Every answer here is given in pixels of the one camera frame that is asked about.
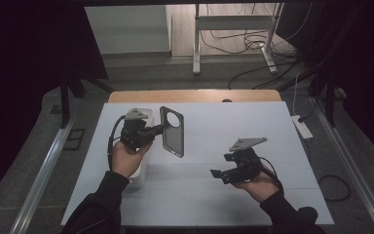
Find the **white power strip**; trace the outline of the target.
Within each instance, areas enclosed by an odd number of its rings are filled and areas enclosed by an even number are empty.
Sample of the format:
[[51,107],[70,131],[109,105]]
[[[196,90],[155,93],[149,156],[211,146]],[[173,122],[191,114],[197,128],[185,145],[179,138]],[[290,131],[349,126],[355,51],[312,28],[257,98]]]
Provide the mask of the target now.
[[302,117],[300,117],[299,115],[293,115],[291,119],[297,132],[299,133],[302,139],[311,139],[313,137],[313,134],[311,133],[307,125],[304,123]]

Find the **grey phone case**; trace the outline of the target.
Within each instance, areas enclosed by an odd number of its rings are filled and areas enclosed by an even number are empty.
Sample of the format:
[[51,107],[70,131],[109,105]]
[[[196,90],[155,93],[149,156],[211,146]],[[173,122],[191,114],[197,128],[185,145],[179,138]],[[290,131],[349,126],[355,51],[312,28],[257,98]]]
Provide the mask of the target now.
[[163,148],[178,158],[184,156],[184,116],[166,106],[160,107],[164,126]]

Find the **black metal stand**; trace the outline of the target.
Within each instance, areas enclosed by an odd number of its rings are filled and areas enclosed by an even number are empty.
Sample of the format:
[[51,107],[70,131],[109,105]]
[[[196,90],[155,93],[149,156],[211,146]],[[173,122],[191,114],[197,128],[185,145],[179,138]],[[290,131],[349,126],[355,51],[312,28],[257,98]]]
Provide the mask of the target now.
[[69,101],[69,92],[72,92],[73,97],[83,98],[86,94],[86,89],[82,83],[83,80],[86,80],[93,85],[101,88],[103,91],[111,94],[114,92],[114,89],[105,84],[104,82],[91,77],[81,70],[74,70],[69,75],[62,75],[60,78],[60,99],[61,99],[61,115],[62,122],[61,128],[64,129],[67,126],[67,123],[72,118],[72,111],[70,110],[70,101]]
[[332,69],[326,65],[318,65],[315,69],[315,77],[308,88],[308,94],[315,98],[318,98],[321,93],[325,94],[324,116],[333,128],[336,127],[334,120],[334,102],[337,100],[336,89],[336,76]]

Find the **person's right hand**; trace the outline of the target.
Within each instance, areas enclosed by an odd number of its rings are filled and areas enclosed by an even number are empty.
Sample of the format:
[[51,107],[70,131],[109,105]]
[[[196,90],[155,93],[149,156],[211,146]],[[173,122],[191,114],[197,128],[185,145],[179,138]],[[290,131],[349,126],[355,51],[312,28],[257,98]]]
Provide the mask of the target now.
[[246,191],[258,203],[266,201],[280,191],[274,181],[265,173],[261,173],[250,181],[234,183],[233,186]]

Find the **white table cover board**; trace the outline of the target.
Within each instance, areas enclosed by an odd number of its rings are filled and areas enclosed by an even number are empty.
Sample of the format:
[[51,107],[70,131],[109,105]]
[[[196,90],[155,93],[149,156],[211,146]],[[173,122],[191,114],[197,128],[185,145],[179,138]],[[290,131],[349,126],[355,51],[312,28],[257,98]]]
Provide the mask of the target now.
[[146,178],[128,186],[121,206],[128,227],[239,227],[270,224],[269,217],[244,191],[212,176],[233,164],[225,153],[239,138],[262,138],[256,154],[269,160],[294,208],[313,207],[319,224],[333,218],[287,106],[282,101],[173,103],[184,117],[184,155],[164,150],[156,138]]

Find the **person's left hand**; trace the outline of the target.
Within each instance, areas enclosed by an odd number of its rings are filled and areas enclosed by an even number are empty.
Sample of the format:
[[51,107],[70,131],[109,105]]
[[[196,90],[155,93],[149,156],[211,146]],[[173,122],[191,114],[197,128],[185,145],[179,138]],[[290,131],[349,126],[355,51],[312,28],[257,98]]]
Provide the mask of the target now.
[[111,170],[121,176],[130,178],[140,166],[143,156],[151,146],[152,143],[149,143],[137,151],[131,151],[122,142],[116,142],[113,146]]

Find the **white cabinet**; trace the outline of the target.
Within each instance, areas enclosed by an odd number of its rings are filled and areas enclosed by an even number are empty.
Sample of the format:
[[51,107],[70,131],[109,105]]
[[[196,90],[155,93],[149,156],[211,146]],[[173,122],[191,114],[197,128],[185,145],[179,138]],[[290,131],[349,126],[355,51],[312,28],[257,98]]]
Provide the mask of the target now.
[[164,5],[86,7],[85,11],[102,54],[169,51]]

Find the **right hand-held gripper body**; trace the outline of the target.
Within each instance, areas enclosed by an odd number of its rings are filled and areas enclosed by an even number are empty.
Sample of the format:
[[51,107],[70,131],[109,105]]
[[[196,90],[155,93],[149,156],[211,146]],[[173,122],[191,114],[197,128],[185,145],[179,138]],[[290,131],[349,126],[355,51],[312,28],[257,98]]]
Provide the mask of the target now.
[[235,154],[234,169],[222,172],[222,181],[225,184],[252,180],[261,172],[262,165],[253,146],[265,142],[265,137],[239,138],[230,148],[228,153]]

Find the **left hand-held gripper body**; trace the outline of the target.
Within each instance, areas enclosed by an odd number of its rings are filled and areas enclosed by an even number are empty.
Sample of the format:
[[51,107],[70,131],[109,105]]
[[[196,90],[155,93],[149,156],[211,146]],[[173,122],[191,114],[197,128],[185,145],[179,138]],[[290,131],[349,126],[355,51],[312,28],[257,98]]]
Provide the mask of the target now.
[[147,127],[148,116],[137,108],[130,109],[121,130],[121,142],[131,151],[136,151],[154,140],[154,131]]

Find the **black floor plate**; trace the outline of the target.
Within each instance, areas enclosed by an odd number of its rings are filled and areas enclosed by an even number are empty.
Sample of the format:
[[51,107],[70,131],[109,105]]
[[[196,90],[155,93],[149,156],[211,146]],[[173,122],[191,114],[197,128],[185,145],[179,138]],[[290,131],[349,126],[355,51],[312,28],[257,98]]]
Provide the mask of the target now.
[[77,151],[84,139],[85,129],[72,129],[65,141],[63,149],[66,151]]

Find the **white metal desk frame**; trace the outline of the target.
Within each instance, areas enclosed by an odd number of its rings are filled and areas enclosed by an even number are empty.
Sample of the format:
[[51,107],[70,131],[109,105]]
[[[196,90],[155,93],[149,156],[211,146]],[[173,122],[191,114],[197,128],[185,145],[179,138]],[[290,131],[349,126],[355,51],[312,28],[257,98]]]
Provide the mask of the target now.
[[226,31],[226,30],[266,30],[267,41],[262,45],[260,51],[266,61],[267,67],[272,74],[279,71],[275,65],[271,45],[281,14],[282,3],[277,3],[270,16],[201,16],[200,5],[195,5],[194,19],[194,51],[193,51],[193,74],[201,73],[201,55],[199,37],[202,31]]

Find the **dark curtain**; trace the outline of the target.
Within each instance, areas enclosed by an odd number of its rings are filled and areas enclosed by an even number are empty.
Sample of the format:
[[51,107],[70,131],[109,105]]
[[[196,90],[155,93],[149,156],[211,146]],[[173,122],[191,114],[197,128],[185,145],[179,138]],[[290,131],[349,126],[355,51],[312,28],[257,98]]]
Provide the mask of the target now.
[[329,58],[344,107],[374,143],[374,0],[295,0],[283,5],[277,34],[301,59]]
[[0,181],[41,112],[44,94],[107,72],[85,6],[63,0],[0,0]]

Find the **white plastic storage bin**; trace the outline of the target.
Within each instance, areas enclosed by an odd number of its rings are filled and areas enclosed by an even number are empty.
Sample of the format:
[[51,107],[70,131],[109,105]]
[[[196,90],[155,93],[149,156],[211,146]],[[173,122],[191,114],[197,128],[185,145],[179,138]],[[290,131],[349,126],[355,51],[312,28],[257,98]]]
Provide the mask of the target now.
[[[153,127],[154,125],[154,114],[153,110],[150,108],[137,108],[144,114],[148,116],[147,127]],[[130,177],[130,188],[140,188],[143,186],[146,173],[148,169],[148,163],[149,163],[150,154],[146,153],[143,157],[143,160],[141,161],[140,166],[136,170],[136,172]]]

